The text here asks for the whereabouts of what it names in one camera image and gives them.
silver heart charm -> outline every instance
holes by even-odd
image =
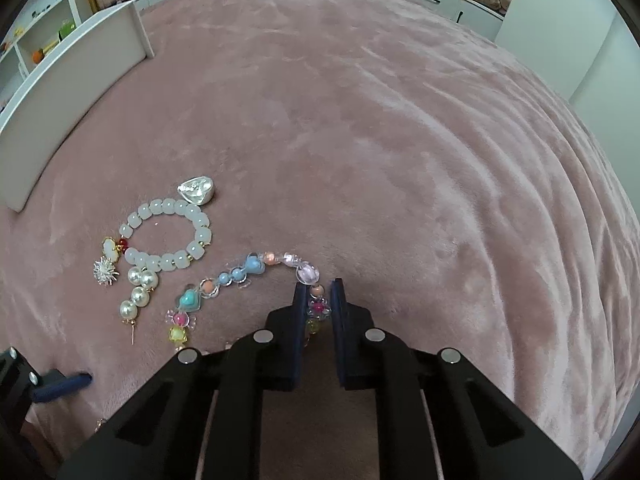
[[[187,202],[195,205],[206,204],[212,199],[216,187],[208,176],[197,176],[178,186],[178,193]]]

plush bedspread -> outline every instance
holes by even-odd
[[[566,102],[405,0],[171,0],[143,19],[156,58],[95,104],[20,214],[0,212],[0,346],[95,376],[35,410],[56,448],[172,356],[164,313],[184,284],[293,250],[409,345],[461,349],[590,476],[640,377],[639,228]],[[161,273],[132,347],[130,285],[101,287],[92,263],[140,203],[200,174],[218,187],[212,244]],[[130,241],[162,253],[191,237],[162,216]],[[293,288],[282,267],[223,290],[194,344],[222,349]],[[376,478],[371,395],[338,390],[330,330],[307,352],[302,391],[266,398],[264,478]]]

silver screw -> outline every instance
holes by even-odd
[[[364,337],[366,337],[369,341],[379,343],[380,341],[385,340],[386,335],[379,328],[369,328],[369,330],[364,333]]]
[[[442,360],[449,364],[456,364],[460,362],[460,352],[458,352],[455,348],[445,348],[442,352],[440,352],[440,357]]]
[[[257,343],[270,343],[273,340],[273,332],[271,330],[258,330],[254,334],[254,341]]]
[[[189,365],[198,358],[198,353],[193,348],[185,348],[178,354],[178,361],[183,365]]]

pink blanket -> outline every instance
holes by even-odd
[[[270,249],[344,278],[409,345],[459,348],[590,476],[640,376],[639,227],[566,102],[405,0],[171,0],[144,22],[157,57],[93,106],[20,214],[0,212],[0,347],[95,376],[34,412],[62,455],[172,356],[184,284]],[[161,274],[132,347],[130,285],[102,288],[92,263],[140,203],[200,174],[219,189],[212,245]],[[130,241],[192,236],[163,216]],[[194,344],[260,327],[292,297],[288,270],[207,303]],[[300,393],[267,396],[265,478],[376,477],[372,399],[338,391],[330,338]]]

bracelet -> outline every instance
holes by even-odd
[[[177,298],[173,310],[166,313],[165,321],[171,325],[169,341],[177,344],[176,351],[181,350],[188,340],[188,330],[195,328],[193,312],[200,309],[202,299],[215,298],[220,288],[237,283],[240,287],[250,285],[251,274],[264,273],[266,266],[283,263],[296,269],[296,278],[300,283],[309,285],[310,299],[306,311],[306,335],[313,335],[320,329],[320,322],[331,316],[331,308],[324,296],[324,286],[320,285],[318,269],[293,253],[276,254],[272,252],[251,253],[238,266],[230,266],[220,272],[216,278],[204,278],[198,286],[187,285]]]
[[[192,178],[177,187],[181,199],[165,198],[152,200],[150,204],[141,204],[137,211],[127,217],[127,223],[121,224],[118,241],[106,237],[102,241],[102,256],[94,263],[94,278],[101,285],[111,285],[119,276],[115,264],[124,254],[124,259],[133,267],[127,273],[129,283],[134,285],[130,299],[120,304],[120,317],[131,325],[131,344],[134,341],[134,330],[138,309],[147,306],[150,294],[158,286],[158,272],[174,269],[186,269],[193,260],[204,256],[205,247],[211,242],[209,217],[200,209],[214,193],[213,180],[207,176]],[[149,255],[129,245],[128,239],[142,222],[154,215],[177,214],[190,220],[195,228],[194,239],[185,250],[165,253],[162,256]]]

